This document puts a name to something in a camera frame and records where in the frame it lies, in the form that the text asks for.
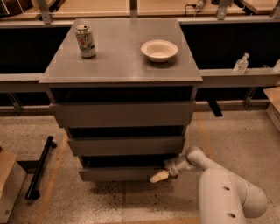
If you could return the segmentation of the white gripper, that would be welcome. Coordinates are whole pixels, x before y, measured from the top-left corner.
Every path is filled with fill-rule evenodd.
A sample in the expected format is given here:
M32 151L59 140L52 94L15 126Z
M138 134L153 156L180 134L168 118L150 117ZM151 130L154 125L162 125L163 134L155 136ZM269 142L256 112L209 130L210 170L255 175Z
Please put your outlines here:
M191 164L186 159L186 156L179 156L164 161L166 170L160 170L150 178L151 183L157 183L170 176L178 176L181 172L186 172L191 169Z

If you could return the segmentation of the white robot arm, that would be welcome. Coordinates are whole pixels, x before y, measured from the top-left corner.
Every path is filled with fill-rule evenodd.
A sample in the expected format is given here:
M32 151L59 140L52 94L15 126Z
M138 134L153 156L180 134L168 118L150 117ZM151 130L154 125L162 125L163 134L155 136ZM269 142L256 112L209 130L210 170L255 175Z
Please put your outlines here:
M199 179L199 224L246 224L247 218L265 214L265 192L246 179L214 162L200 148L189 147L185 155L164 161L164 169L150 178L151 183L196 169Z

